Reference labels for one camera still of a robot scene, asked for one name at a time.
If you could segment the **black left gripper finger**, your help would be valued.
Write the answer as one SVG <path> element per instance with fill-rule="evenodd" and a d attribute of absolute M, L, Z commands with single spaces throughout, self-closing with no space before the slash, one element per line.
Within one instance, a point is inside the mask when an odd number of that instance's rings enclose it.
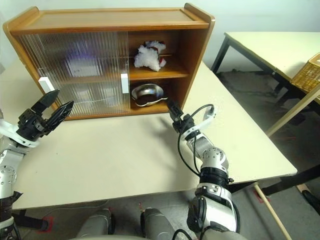
<path fill-rule="evenodd" d="M 32 107 L 31 110 L 36 114 L 42 114 L 47 108 L 49 108 L 57 99 L 59 90 L 52 90 L 45 93 Z"/>
<path fill-rule="evenodd" d="M 73 100 L 61 105 L 46 121 L 46 130 L 55 130 L 58 127 L 58 125 L 61 124 L 69 116 L 73 109 L 73 105 Z"/>

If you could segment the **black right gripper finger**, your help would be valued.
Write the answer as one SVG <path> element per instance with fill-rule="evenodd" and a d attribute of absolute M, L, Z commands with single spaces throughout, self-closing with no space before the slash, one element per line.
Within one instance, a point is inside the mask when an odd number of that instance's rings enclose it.
<path fill-rule="evenodd" d="M 173 120 L 173 121 L 177 121 L 179 116 L 178 116 L 178 113 L 177 112 L 177 106 L 176 106 L 176 103 L 172 100 L 172 99 L 167 99 L 166 100 L 166 105 L 167 105 L 167 108 L 168 108 L 168 112 L 169 112 L 169 116 L 170 118 Z"/>
<path fill-rule="evenodd" d="M 180 118 L 183 114 L 184 113 L 179 107 L 179 105 L 172 100 L 171 101 L 171 118 Z"/>

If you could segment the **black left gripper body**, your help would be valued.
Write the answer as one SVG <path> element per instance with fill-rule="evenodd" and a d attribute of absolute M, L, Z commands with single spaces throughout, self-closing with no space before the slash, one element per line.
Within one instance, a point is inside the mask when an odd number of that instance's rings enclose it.
<path fill-rule="evenodd" d="M 25 110 L 18 121 L 18 130 L 16 133 L 24 139 L 38 139 L 48 134 L 46 122 L 42 115 L 38 115 L 30 108 Z"/>

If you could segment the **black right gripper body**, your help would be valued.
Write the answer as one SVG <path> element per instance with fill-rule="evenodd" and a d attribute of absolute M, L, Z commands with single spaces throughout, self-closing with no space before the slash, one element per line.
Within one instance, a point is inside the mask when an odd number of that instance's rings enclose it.
<path fill-rule="evenodd" d="M 178 134 L 183 134 L 195 126 L 194 119 L 189 114 L 183 118 L 181 118 L 181 115 L 172 114 L 171 119 L 173 120 L 172 126 Z"/>

